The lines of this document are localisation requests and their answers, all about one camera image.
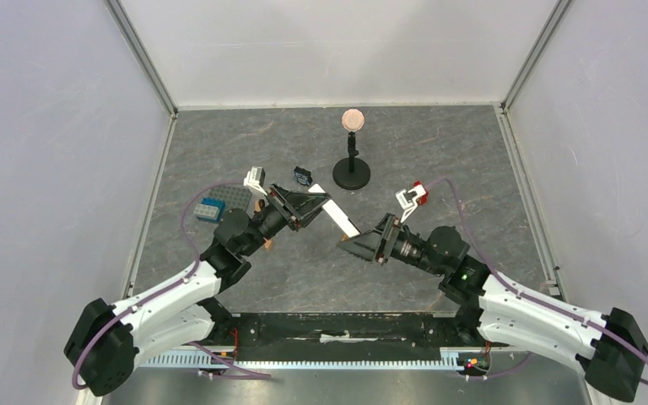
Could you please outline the white remote control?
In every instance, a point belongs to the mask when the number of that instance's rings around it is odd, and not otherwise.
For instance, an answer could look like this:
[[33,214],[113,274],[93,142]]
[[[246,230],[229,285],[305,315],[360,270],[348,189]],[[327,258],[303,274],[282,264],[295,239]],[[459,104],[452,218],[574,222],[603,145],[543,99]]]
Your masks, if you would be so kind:
[[341,241],[349,240],[361,234],[359,228],[351,221],[332,197],[328,198],[323,204],[322,209],[342,231]]

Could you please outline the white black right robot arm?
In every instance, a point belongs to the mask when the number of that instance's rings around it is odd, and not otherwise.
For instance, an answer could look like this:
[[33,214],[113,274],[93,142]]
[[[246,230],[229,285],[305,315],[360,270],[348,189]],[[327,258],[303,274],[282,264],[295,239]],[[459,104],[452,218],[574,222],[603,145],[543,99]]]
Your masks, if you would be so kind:
[[470,256],[451,226],[424,238],[389,213],[364,232],[347,225],[337,246],[368,262],[394,259],[439,276],[440,291],[460,306],[453,322],[460,342],[482,338],[521,348],[571,368],[611,398],[634,401],[648,342],[627,311],[603,314],[529,289]]

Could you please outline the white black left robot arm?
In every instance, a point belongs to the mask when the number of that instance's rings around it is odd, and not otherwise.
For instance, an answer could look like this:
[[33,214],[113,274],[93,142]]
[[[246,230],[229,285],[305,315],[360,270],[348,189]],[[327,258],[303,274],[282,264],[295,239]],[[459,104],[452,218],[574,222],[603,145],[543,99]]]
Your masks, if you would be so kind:
[[303,229],[329,200],[326,192],[294,192],[273,184],[259,212],[225,211],[211,245],[196,251],[176,275],[114,304],[101,298],[88,303],[63,350],[73,366],[73,388],[102,397],[154,356],[203,339],[225,342],[230,314],[216,295],[244,277],[251,269],[247,257],[266,241],[284,228]]

